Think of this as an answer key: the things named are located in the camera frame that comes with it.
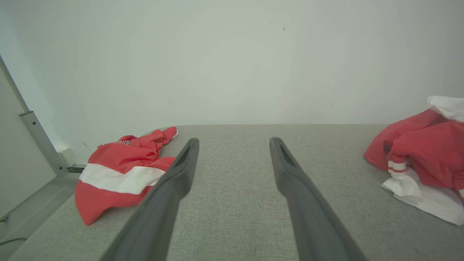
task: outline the gray fabric surface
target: gray fabric surface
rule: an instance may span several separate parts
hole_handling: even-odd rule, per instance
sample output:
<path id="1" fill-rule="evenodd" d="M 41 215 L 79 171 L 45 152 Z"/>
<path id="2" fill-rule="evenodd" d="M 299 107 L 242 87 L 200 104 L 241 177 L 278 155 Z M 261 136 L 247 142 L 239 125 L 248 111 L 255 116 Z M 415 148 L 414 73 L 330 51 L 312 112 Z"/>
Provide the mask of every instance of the gray fabric surface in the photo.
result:
<path id="1" fill-rule="evenodd" d="M 297 260 L 269 138 L 280 137 L 369 260 L 463 260 L 464 228 L 393 198 L 389 175 L 362 154 L 385 125 L 180 126 L 163 148 L 176 156 L 200 139 L 193 187 L 180 203 L 168 260 Z M 110 209 L 93 225 L 65 203 L 11 261 L 98 260 L 133 212 Z"/>

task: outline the red and white shirt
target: red and white shirt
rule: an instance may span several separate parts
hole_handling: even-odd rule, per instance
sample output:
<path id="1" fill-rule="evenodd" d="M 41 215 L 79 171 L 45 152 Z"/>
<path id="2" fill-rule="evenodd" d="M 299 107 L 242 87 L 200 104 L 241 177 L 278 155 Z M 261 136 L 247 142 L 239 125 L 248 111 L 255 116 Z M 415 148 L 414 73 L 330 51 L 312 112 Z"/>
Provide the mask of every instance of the red and white shirt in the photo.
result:
<path id="1" fill-rule="evenodd" d="M 171 127 L 99 146 L 76 186 L 76 207 L 84 223 L 91 225 L 109 208 L 140 204 L 174 162 L 175 157 L 160 158 L 160 150 L 177 135 Z"/>

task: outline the metal bracket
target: metal bracket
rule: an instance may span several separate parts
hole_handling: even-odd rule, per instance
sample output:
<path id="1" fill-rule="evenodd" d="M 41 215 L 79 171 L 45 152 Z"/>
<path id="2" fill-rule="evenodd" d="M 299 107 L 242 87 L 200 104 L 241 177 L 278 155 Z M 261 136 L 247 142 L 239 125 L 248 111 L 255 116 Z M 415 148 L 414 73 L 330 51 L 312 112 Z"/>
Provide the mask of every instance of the metal bracket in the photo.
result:
<path id="1" fill-rule="evenodd" d="M 45 133 L 44 128 L 42 128 L 42 125 L 40 125 L 40 122 L 35 116 L 35 113 L 33 111 L 27 111 L 20 114 L 19 116 L 21 117 L 24 125 L 31 134 L 35 143 L 37 143 L 40 151 L 44 154 L 55 174 L 57 176 L 66 175 L 68 173 L 68 169 L 61 161 L 61 158 L 59 157 L 55 147 Z"/>

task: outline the white wall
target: white wall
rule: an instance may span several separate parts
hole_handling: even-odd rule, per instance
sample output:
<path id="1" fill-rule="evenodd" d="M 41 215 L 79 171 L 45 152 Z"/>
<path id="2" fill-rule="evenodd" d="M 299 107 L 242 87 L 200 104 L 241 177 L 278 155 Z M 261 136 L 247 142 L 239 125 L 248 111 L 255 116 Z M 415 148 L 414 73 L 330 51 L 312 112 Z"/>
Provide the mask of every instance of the white wall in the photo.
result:
<path id="1" fill-rule="evenodd" d="M 23 54 L 6 63 L 34 77 L 18 84 L 26 102 L 81 162 L 100 144 L 164 126 L 391 123 L 430 95 L 464 97 L 460 0 L 0 7 Z M 22 67 L 10 70 L 20 81 Z"/>

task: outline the clothing pile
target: clothing pile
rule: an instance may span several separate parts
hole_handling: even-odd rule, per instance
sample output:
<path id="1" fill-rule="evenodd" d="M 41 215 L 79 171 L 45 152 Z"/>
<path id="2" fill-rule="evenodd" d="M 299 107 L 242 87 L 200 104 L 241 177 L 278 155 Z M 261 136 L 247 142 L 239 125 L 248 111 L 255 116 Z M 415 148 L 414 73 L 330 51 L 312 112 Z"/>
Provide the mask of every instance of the clothing pile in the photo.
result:
<path id="1" fill-rule="evenodd" d="M 174 162 L 175 157 L 160 158 L 160 150 L 178 134 L 171 127 L 99 146 L 76 186 L 76 207 L 84 223 L 91 225 L 109 208 L 140 204 Z"/>
<path id="2" fill-rule="evenodd" d="M 364 157 L 391 178 L 394 197 L 448 222 L 464 224 L 464 98 L 432 96 L 428 110 L 396 122 Z"/>

